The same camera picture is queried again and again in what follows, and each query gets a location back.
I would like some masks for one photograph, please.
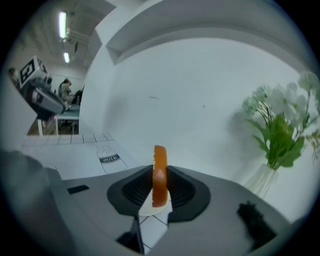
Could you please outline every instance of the white curved panel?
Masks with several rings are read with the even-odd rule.
[[[257,36],[247,31],[241,31],[240,28],[219,27],[217,24],[202,24],[200,27],[179,27],[173,29],[173,31],[167,31],[125,52],[118,52],[117,57],[114,58],[114,64],[118,64],[134,54],[160,44],[196,38],[228,39],[245,43],[276,56],[298,72],[309,69],[306,63],[302,62],[294,52],[288,52],[283,45],[275,44],[263,38],[262,35]],[[112,48],[107,47],[107,49],[110,54],[114,52]]]
[[[238,182],[265,162],[240,112],[243,99],[261,84],[299,77],[261,49],[210,38],[157,45],[115,72],[95,118],[137,161],[152,164],[154,145],[163,145],[170,165]],[[291,221],[308,212],[318,191],[311,155],[308,149],[294,168],[280,169],[266,196]]]
[[[256,0],[162,0],[142,4],[107,43],[119,54],[184,27],[207,24],[262,36],[294,53],[314,71],[319,64],[298,27],[277,5]]]

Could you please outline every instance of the glass vase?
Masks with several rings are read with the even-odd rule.
[[[244,184],[244,187],[264,199],[271,185],[277,180],[279,173],[271,169],[266,164],[262,164],[260,168],[251,176]]]

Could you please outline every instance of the flower bouquet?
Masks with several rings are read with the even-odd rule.
[[[262,198],[277,178],[277,170],[292,167],[301,156],[305,141],[313,147],[313,160],[318,158],[320,129],[306,133],[320,116],[320,82],[314,73],[306,71],[297,84],[291,82],[286,88],[262,85],[242,104],[249,116],[247,121],[262,135],[253,137],[267,159],[267,164],[263,164],[244,186]],[[307,96],[298,95],[298,86]],[[310,112],[311,97],[315,97],[317,112]],[[264,125],[254,120],[256,115],[263,118]]]

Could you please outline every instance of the white floor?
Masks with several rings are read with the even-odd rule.
[[[120,161],[116,161],[104,168],[99,161],[101,149],[111,149],[109,155],[118,154],[123,164],[119,165]],[[101,176],[141,166],[108,134],[27,136],[22,152],[37,159],[43,166],[56,169],[63,180]],[[170,212],[171,200],[163,211],[139,217],[145,254],[166,233]]]

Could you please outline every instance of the ceiling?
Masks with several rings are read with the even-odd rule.
[[[88,43],[95,27],[115,7],[105,0],[51,0],[34,15],[18,37],[23,49],[36,49],[47,61],[67,65],[63,53],[70,55],[70,66],[87,69],[93,56]],[[69,35],[65,42],[59,37],[59,12],[66,12]]]

